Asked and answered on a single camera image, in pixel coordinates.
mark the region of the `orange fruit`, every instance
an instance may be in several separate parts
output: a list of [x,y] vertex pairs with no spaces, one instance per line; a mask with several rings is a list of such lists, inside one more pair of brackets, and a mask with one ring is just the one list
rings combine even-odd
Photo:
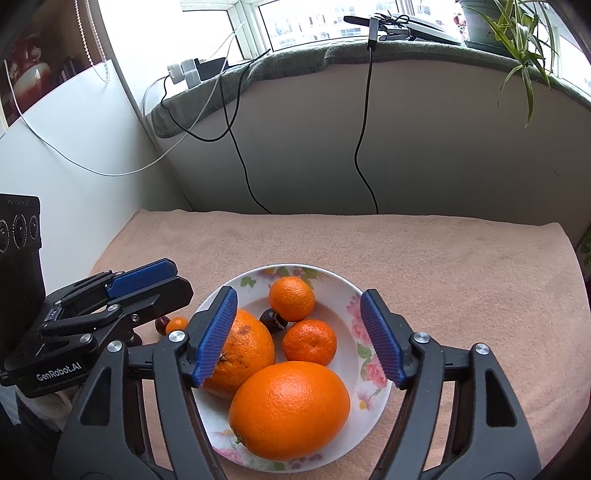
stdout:
[[166,325],[166,335],[175,330],[184,330],[185,327],[189,324],[189,321],[184,317],[175,317]]
[[281,342],[288,360],[328,365],[336,353],[336,334],[322,320],[307,319],[287,330]]
[[277,280],[269,291],[269,302],[271,308],[288,322],[305,319],[316,304],[314,291],[299,277]]
[[229,424],[255,455],[288,462],[327,445],[347,421],[347,388],[332,370],[311,362],[264,368],[240,387]]
[[232,398],[246,380],[274,363],[275,345],[269,330],[246,310],[238,309],[213,375],[203,388],[218,397]]

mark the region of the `screw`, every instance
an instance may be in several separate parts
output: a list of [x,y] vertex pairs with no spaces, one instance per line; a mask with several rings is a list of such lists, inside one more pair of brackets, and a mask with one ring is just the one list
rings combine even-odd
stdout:
[[425,332],[417,332],[413,334],[413,340],[417,343],[429,343],[431,336]]
[[113,340],[109,345],[107,345],[107,350],[112,353],[118,352],[122,348],[123,348],[123,343],[121,343],[118,340]]
[[484,343],[477,343],[474,347],[474,350],[476,350],[476,353],[481,355],[488,355],[491,352],[491,349],[488,348],[488,345],[485,345]]
[[175,330],[168,334],[168,340],[171,342],[182,342],[186,336],[182,330]]

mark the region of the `large orange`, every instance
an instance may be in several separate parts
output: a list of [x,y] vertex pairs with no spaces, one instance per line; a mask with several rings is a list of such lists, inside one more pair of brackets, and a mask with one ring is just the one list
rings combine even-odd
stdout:
[[299,277],[283,277],[269,291],[269,303],[284,320],[297,322],[305,319],[316,301],[314,291]]
[[246,310],[238,309],[213,375],[203,388],[218,397],[232,398],[248,378],[274,363],[269,330]]
[[264,368],[240,387],[230,428],[259,457],[289,461],[317,452],[340,432],[350,410],[337,374],[311,362]]
[[326,366],[335,357],[336,334],[322,320],[307,319],[292,325],[281,344],[288,360]]

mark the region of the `blue gripper pad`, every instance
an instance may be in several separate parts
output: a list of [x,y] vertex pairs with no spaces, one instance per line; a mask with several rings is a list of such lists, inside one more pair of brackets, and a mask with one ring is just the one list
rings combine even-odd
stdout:
[[374,345],[386,378],[400,387],[407,376],[402,369],[402,349],[367,291],[361,295],[361,319]]
[[236,290],[231,288],[223,299],[218,310],[213,314],[203,339],[197,347],[197,366],[193,371],[195,385],[201,387],[209,377],[213,375],[222,353],[223,344],[226,342],[230,328],[236,318],[238,309],[238,295]]
[[118,275],[107,288],[107,295],[111,300],[129,295],[142,288],[149,287],[161,281],[175,277],[177,266],[168,258],[144,265],[129,272]]

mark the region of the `floral plate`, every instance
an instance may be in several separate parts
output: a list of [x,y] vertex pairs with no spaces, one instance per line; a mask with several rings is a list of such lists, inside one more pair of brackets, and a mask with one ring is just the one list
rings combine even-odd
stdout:
[[[267,472],[306,471],[333,462],[352,450],[370,432],[382,414],[391,382],[386,379],[369,335],[361,321],[361,291],[342,277],[317,267],[297,264],[270,265],[250,270],[225,283],[238,292],[238,306],[259,318],[269,308],[271,285],[281,277],[300,277],[314,289],[316,307],[310,317],[327,322],[337,335],[337,352],[329,364],[345,383],[351,398],[349,418],[339,434],[321,451],[292,460],[271,462],[236,443],[228,425],[230,402],[206,391],[194,390],[199,414],[207,436],[217,453],[232,462]],[[197,309],[206,310],[219,289]],[[283,333],[274,335],[277,362],[284,362]]]

